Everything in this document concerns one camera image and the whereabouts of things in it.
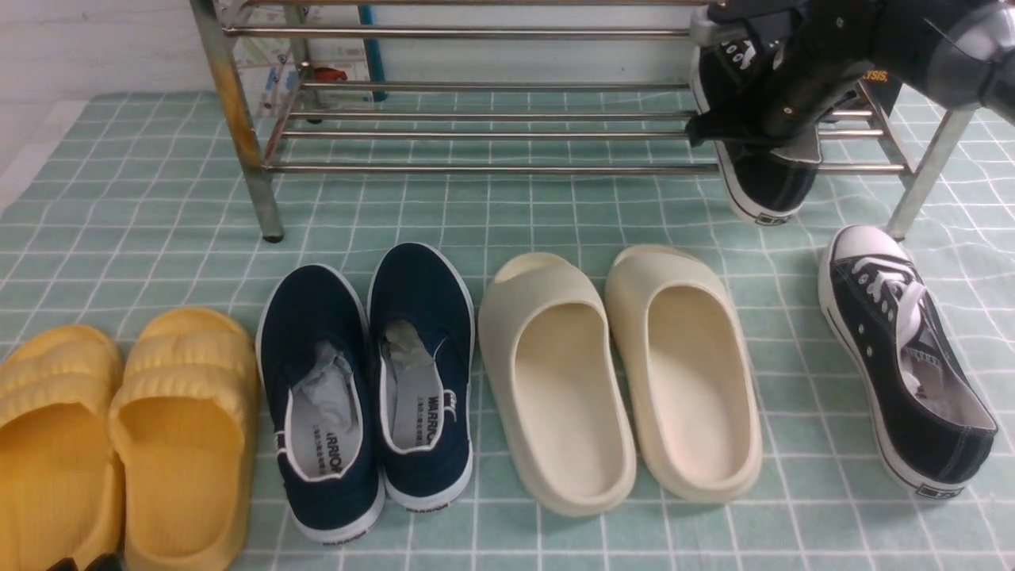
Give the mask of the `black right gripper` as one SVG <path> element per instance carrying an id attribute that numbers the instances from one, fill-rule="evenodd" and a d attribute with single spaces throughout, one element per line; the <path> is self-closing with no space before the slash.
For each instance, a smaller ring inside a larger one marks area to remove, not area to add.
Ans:
<path id="1" fill-rule="evenodd" d="M 747 37 L 755 67 L 737 93 L 688 121 L 689 144 L 782 148 L 870 68 L 877 1 L 720 1 L 695 15 L 700 47 Z"/>

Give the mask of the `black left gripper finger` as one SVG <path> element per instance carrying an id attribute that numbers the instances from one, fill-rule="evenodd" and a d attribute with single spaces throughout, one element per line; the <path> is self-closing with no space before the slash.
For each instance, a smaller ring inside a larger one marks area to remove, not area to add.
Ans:
<path id="1" fill-rule="evenodd" d="M 63 558 L 48 567 L 47 571 L 79 571 L 79 567 L 73 558 Z"/>
<path id="2" fill-rule="evenodd" d="M 122 571 L 122 564 L 117 554 L 101 554 L 84 568 L 84 571 Z"/>

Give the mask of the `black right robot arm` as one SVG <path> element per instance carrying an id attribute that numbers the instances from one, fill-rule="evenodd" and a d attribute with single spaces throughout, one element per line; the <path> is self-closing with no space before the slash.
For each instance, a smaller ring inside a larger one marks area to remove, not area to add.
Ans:
<path id="1" fill-rule="evenodd" d="M 871 68 L 944 109 L 1013 119 L 1013 7 L 1004 1 L 722 1 L 697 11 L 700 47 L 748 39 L 750 79 L 688 121 L 690 144 L 793 144 Z"/>

